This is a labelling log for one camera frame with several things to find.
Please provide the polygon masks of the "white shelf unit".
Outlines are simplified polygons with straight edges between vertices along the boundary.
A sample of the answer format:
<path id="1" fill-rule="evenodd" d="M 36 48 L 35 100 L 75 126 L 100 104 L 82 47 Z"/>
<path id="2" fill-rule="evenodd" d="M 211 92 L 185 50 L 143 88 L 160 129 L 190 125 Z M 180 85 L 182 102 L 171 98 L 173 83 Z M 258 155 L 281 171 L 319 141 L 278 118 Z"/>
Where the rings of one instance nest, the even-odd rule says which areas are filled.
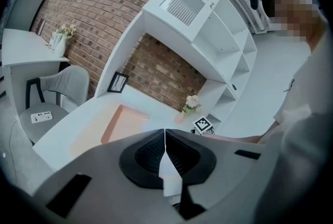
<path id="1" fill-rule="evenodd" d="M 123 67 L 143 34 L 169 47 L 206 79 L 198 93 L 200 112 L 187 115 L 181 128 L 189 130 L 195 120 L 205 116 L 218 131 L 241 97 L 257 55 L 252 35 L 236 8 L 229 0 L 220 0 L 192 42 L 142 8 L 114 47 L 98 82 L 96 97 L 107 93 L 115 72 Z"/>

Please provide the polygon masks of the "person's right forearm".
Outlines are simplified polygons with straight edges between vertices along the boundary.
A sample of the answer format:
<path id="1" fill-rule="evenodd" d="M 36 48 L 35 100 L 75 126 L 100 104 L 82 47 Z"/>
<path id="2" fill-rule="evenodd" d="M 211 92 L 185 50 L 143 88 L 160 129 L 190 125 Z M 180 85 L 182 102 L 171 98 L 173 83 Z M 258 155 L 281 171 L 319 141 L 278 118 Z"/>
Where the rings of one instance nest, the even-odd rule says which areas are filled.
<path id="1" fill-rule="evenodd" d="M 264 134 L 256 135 L 256 136 L 249 136 L 249 137 L 244 137 L 244 138 L 230 138 L 230 137 L 213 135 L 213 134 L 204 134 L 203 136 L 206 138 L 212 138 L 212 139 L 230 141 L 230 142 L 237 142 L 237 143 L 264 144 L 265 140 L 268 138 L 268 135 L 271 134 L 278 127 L 279 127 L 279 123 L 275 121 Z"/>

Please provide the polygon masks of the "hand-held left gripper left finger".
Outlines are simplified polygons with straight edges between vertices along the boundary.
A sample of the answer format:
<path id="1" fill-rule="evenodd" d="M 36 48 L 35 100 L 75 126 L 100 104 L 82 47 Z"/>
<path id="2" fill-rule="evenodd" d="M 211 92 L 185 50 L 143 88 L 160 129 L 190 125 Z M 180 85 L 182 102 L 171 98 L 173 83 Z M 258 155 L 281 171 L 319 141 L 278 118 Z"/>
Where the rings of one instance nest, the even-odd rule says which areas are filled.
<path id="1" fill-rule="evenodd" d="M 135 185 L 147 189 L 162 189 L 160 163 L 165 153 L 165 131 L 159 129 L 124 149 L 119 158 L 123 174 Z"/>

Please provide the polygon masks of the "grey upholstered chair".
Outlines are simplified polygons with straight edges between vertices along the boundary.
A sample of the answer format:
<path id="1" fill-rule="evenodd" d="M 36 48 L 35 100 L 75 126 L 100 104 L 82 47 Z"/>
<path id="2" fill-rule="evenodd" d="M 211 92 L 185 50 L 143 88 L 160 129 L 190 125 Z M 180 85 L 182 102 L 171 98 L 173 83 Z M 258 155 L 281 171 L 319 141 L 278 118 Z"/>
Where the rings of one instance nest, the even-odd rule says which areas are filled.
<path id="1" fill-rule="evenodd" d="M 69 113 L 60 106 L 61 96 L 81 106 L 87 101 L 89 74 L 80 66 L 69 66 L 61 72 L 30 79 L 26 82 L 25 111 L 19 118 L 30 142 L 36 144 L 53 126 Z M 32 124 L 31 114 L 50 111 L 53 119 Z"/>

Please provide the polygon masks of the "white side desk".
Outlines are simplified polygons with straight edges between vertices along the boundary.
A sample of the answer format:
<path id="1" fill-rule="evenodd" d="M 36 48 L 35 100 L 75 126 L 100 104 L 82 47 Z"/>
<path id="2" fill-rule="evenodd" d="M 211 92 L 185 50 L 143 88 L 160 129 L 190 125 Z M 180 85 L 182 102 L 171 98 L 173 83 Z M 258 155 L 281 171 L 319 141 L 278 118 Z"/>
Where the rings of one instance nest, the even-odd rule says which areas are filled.
<path id="1" fill-rule="evenodd" d="M 6 94 L 19 120 L 25 111 L 26 82 L 58 73 L 65 57 L 57 57 L 47 42 L 34 32 L 5 29 L 2 39 L 2 67 Z"/>

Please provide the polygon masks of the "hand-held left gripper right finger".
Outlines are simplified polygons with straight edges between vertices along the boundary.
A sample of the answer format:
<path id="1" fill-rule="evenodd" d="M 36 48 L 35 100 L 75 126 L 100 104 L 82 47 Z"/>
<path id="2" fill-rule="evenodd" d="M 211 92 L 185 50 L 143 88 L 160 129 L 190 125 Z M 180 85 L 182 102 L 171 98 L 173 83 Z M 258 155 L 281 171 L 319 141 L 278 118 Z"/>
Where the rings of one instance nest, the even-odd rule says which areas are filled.
<path id="1" fill-rule="evenodd" d="M 204 183 L 216 167 L 216 155 L 202 144 L 203 137 L 166 129 L 166 153 L 185 186 Z"/>

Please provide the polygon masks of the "pink vase with pale flowers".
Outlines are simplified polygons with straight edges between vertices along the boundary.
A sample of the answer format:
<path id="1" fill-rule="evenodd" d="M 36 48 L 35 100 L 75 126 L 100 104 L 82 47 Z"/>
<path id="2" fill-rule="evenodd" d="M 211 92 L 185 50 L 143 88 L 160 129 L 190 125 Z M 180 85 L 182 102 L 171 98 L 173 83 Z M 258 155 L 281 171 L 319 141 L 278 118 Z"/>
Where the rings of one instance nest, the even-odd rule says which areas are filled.
<path id="1" fill-rule="evenodd" d="M 193 111 L 200 112 L 201 104 L 199 103 L 198 95 L 189 95 L 186 97 L 185 105 L 182 108 L 181 113 L 175 118 L 175 123 L 180 124 L 183 122 L 185 116 Z"/>

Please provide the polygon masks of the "black picture frame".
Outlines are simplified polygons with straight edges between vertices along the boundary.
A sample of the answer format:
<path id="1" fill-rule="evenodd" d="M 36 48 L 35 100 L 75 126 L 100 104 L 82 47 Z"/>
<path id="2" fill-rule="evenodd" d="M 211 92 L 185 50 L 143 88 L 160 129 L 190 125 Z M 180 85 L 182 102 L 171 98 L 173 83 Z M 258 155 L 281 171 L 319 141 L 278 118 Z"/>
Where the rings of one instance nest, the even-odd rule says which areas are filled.
<path id="1" fill-rule="evenodd" d="M 107 89 L 109 93 L 122 93 L 126 83 L 129 80 L 129 76 L 120 72 L 115 72 L 110 85 Z"/>

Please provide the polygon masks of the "person's beige shirt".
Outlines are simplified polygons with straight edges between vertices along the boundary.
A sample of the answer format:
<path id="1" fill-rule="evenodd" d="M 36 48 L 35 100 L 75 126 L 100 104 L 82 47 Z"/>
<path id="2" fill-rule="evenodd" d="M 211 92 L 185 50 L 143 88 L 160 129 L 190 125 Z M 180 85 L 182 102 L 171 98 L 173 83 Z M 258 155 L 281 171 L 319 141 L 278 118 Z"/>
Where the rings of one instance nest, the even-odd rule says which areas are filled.
<path id="1" fill-rule="evenodd" d="M 333 166 L 333 34 L 325 28 L 294 74 L 274 124 L 259 139 L 281 136 L 280 153 L 257 207 L 259 224 L 309 223 L 326 211 Z"/>

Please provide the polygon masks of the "white vase with flowers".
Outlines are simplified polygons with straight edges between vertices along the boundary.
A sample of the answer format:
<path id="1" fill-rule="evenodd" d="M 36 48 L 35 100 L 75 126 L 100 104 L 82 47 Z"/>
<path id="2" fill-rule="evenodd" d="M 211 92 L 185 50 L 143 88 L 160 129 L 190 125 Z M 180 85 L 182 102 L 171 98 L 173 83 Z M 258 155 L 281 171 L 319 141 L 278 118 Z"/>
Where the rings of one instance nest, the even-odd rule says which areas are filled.
<path id="1" fill-rule="evenodd" d="M 76 26 L 74 24 L 63 24 L 60 29 L 52 33 L 49 45 L 57 57 L 64 56 L 67 40 L 72 38 L 75 33 Z"/>

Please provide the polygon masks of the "white glass cabinet door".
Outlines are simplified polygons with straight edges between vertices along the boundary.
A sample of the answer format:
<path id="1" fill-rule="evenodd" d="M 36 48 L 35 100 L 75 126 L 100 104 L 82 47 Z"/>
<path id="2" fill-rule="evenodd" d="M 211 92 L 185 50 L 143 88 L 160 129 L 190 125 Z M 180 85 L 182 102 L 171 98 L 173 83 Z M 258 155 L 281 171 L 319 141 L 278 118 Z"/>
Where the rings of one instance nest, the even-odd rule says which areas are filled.
<path id="1" fill-rule="evenodd" d="M 192 42 L 220 0 L 149 0 L 143 11 Z"/>

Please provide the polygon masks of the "grey cabinet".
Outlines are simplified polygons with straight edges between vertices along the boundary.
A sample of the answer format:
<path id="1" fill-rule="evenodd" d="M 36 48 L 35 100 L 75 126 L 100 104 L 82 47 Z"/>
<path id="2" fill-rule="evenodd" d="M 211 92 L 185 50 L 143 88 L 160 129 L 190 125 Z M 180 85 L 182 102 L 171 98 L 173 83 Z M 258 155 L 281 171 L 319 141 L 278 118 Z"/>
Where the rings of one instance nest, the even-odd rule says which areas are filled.
<path id="1" fill-rule="evenodd" d="M 35 15 L 44 0 L 15 0 L 5 25 L 8 29 L 30 31 Z"/>

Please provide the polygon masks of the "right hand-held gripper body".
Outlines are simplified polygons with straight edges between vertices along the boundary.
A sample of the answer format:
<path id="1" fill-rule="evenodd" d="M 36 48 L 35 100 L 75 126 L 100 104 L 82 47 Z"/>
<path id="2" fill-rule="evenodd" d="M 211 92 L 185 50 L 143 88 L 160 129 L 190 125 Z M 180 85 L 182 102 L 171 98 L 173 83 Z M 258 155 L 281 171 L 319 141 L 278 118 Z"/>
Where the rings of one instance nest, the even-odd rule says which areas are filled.
<path id="1" fill-rule="evenodd" d="M 191 133 L 204 135 L 211 134 L 214 135 L 213 124 L 204 116 L 193 122 L 194 127 L 191 129 Z"/>

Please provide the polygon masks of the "long white socket strip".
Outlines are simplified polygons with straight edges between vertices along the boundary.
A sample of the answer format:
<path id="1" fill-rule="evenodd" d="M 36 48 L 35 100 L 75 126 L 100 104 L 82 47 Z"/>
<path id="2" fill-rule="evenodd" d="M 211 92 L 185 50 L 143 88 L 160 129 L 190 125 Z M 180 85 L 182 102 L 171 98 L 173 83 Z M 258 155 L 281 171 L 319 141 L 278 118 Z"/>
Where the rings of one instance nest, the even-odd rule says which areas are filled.
<path id="1" fill-rule="evenodd" d="M 52 119 L 53 119 L 53 116 L 52 116 L 50 111 L 31 114 L 32 124 L 45 122 L 45 121 L 49 121 L 49 120 L 52 120 Z"/>

